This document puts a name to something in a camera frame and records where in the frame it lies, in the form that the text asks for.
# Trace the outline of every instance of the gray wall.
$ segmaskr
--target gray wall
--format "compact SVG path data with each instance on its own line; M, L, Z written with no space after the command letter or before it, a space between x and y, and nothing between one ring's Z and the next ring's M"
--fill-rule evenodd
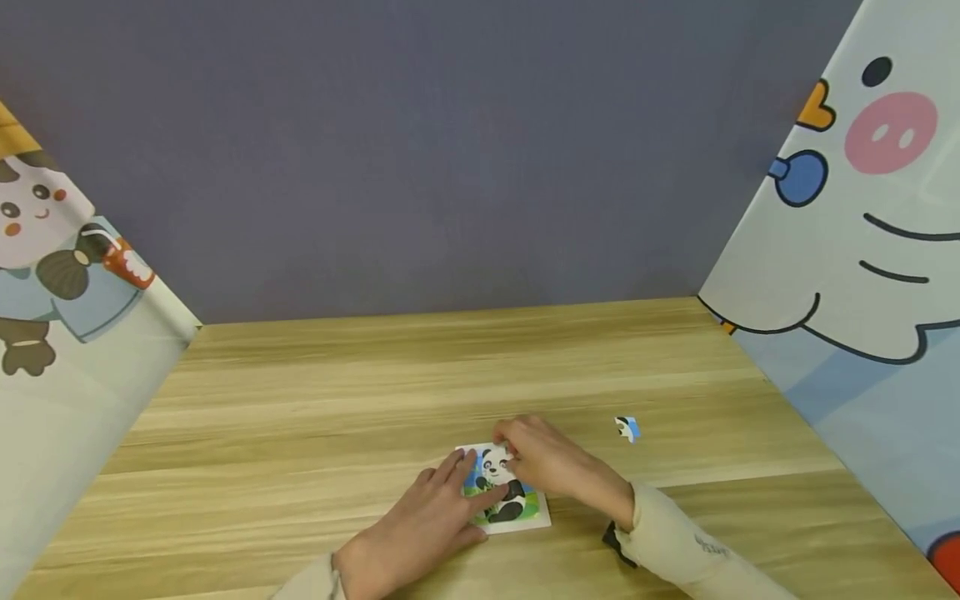
M207 323L695 293L858 0L7 0L0 97Z

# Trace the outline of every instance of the panda illustration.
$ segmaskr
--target panda illustration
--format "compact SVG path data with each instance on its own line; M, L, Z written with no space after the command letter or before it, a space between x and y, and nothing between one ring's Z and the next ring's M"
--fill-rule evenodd
M501 523L515 520L523 513L527 505L527 494L523 484L507 470L507 461L514 457L501 446L487 448L480 455L483 475L477 477L476 486L480 490L490 490L495 486L507 484L509 489L503 500L487 510L487 521Z

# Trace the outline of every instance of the pig eye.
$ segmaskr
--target pig eye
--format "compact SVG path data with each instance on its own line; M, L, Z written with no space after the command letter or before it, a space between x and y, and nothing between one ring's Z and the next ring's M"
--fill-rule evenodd
M14 203L0 204L0 213L9 219L15 219L20 216L20 207Z
M893 68L893 61L887 57L873 59L870 61L870 64L863 69L863 74L860 75L860 81L867 87L877 87L887 81L887 78L890 77L890 71L892 71Z

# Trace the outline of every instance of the cartoon character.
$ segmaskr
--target cartoon character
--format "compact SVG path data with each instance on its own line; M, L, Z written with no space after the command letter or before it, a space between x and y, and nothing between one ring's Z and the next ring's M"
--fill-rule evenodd
M42 151L0 159L0 367L43 374L61 321L80 342L107 331L154 273Z
M620 430L620 437L626 438L631 444L640 437L640 428L636 426L636 419L633 417L614 417L613 422Z
M501 523L516 520L527 505L527 494L520 480L507 470L507 462L514 456L506 448L495 446L484 450L480 458L483 461L483 475L477 477L477 488L485 491L501 484L509 487L503 500L487 511L487 521Z
M700 292L728 330L905 364L960 324L960 71L931 62L960 52L953 18L861 11Z

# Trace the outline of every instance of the sleeve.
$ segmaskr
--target sleeve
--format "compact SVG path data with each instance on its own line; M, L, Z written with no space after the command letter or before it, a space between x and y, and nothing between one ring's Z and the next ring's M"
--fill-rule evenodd
M621 553L695 600L788 600L779 586L690 520L663 492L634 483L634 531L615 531Z
M273 600L347 600L333 555L325 554L283 584Z

